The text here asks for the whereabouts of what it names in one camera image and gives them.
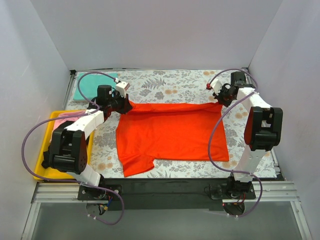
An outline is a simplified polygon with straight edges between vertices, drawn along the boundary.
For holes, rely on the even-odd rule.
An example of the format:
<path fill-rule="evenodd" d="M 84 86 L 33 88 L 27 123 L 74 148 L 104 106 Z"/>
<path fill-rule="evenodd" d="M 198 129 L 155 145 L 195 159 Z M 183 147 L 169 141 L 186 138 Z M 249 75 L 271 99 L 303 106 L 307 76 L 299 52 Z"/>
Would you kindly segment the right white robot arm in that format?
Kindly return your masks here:
<path fill-rule="evenodd" d="M 242 104 L 248 111 L 244 129 L 244 152 L 233 170 L 229 170 L 226 184 L 221 194 L 230 199 L 254 199 L 252 184 L 254 172 L 266 154 L 281 141 L 283 110 L 266 103 L 258 93 L 258 83 L 247 81 L 250 74 L 244 70 L 231 68 L 230 82 L 221 83 L 214 76 L 206 85 L 213 90 L 213 97 L 230 111 Z"/>

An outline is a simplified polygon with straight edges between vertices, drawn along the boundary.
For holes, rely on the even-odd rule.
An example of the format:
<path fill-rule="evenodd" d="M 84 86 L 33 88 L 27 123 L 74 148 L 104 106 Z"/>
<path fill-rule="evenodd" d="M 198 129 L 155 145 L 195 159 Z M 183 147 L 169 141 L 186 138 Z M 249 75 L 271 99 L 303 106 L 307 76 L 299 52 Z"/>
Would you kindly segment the floral patterned table mat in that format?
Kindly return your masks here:
<path fill-rule="evenodd" d="M 107 74 L 128 82 L 129 99 L 134 103 L 214 102 L 206 83 L 217 70 L 111 70 Z M 233 108 L 223 119 L 229 161 L 218 165 L 233 169 L 245 149 L 244 130 L 249 113 L 241 105 Z M 123 178 L 123 167 L 116 148 L 116 128 L 120 116 L 112 113 L 107 122 L 95 131 L 91 166 L 105 178 Z M 229 173 L 215 168 L 209 161 L 154 160 L 154 168 L 136 174 L 135 178 L 226 178 Z"/>

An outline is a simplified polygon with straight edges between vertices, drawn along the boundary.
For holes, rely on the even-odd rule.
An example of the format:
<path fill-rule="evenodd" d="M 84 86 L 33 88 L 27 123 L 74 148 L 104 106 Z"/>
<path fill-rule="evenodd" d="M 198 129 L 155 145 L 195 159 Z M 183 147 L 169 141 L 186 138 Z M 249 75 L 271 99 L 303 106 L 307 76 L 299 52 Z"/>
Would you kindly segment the folded teal t shirt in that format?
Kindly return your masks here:
<path fill-rule="evenodd" d="M 75 92 L 72 100 L 75 102 L 85 102 L 86 100 L 80 94 L 78 89 L 78 81 L 85 74 L 85 72 L 79 72 L 76 77 Z M 110 85 L 112 88 L 116 87 L 116 82 L 108 76 L 103 74 L 88 74 L 80 81 L 80 90 L 84 96 L 90 100 L 97 96 L 97 89 L 100 85 Z"/>

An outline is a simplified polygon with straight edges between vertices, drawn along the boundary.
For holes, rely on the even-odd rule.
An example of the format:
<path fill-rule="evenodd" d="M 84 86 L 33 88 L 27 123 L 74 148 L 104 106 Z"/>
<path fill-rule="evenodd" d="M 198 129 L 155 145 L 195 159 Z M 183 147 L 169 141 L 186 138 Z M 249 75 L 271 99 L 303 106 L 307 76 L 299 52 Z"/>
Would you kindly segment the black t shirt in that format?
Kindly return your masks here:
<path fill-rule="evenodd" d="M 87 141 L 50 143 L 41 165 L 60 172 L 82 172 L 89 163 Z"/>

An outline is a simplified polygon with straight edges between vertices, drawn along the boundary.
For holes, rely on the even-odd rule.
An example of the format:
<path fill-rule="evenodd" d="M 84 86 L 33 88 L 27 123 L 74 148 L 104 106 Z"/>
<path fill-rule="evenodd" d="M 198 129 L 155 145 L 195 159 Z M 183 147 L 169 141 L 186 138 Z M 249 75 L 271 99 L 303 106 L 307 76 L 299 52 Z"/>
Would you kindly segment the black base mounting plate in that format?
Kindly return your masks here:
<path fill-rule="evenodd" d="M 109 210 L 223 210 L 223 201 L 254 200 L 253 183 L 228 178 L 106 178 L 100 187 L 106 192 L 80 186 L 77 199 L 84 202 L 111 201 Z"/>

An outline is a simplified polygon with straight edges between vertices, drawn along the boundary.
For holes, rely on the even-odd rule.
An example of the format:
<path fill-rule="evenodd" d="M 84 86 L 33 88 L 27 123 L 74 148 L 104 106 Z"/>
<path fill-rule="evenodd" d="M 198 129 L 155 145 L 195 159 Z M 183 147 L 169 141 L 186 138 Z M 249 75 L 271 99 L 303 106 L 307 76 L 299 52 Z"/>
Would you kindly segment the pink t shirt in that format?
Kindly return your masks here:
<path fill-rule="evenodd" d="M 54 131 L 55 129 L 57 129 L 61 125 L 66 127 L 67 126 L 67 124 L 65 124 L 66 122 L 74 123 L 75 121 L 77 121 L 80 118 L 79 115 L 83 115 L 84 113 L 85 113 L 85 111 L 81 110 L 81 111 L 74 111 L 74 112 L 63 112 L 63 113 L 59 114 L 58 117 L 64 117 L 64 118 L 57 119 L 54 121 L 52 131 Z"/>

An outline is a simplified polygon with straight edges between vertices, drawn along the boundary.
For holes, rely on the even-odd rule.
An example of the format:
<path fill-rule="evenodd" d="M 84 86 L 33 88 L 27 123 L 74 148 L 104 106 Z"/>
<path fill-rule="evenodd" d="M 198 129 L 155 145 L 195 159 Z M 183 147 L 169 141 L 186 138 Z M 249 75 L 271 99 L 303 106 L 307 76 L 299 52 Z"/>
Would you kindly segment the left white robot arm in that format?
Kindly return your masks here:
<path fill-rule="evenodd" d="M 107 191 L 102 184 L 104 177 L 88 164 L 87 139 L 112 112 L 126 114 L 133 109 L 127 94 L 129 86 L 126 82 L 117 83 L 115 89 L 99 85 L 95 102 L 89 104 L 84 116 L 59 125 L 52 132 L 48 151 L 44 153 L 44 168 L 66 173 L 86 184 L 95 200 L 103 199 Z"/>

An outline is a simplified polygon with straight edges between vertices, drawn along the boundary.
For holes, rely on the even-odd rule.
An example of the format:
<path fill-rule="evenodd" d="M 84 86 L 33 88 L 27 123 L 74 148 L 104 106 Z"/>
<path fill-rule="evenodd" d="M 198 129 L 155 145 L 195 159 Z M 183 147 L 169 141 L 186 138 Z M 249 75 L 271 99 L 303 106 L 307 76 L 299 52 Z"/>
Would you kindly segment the orange t shirt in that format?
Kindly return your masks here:
<path fill-rule="evenodd" d="M 154 168 L 154 160 L 229 161 L 218 103 L 135 103 L 116 128 L 118 159 L 125 177 Z"/>

